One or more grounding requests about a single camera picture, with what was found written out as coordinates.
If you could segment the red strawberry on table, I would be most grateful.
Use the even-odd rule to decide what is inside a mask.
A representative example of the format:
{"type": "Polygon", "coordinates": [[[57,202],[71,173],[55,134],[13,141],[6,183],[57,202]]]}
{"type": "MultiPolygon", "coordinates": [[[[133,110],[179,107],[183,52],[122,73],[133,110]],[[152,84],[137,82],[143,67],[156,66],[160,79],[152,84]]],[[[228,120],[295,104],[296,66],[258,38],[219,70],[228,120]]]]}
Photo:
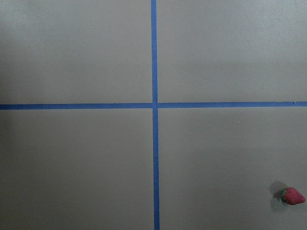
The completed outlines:
{"type": "Polygon", "coordinates": [[[306,201],[306,198],[295,188],[286,187],[282,190],[281,201],[288,205],[298,205],[306,201]]]}

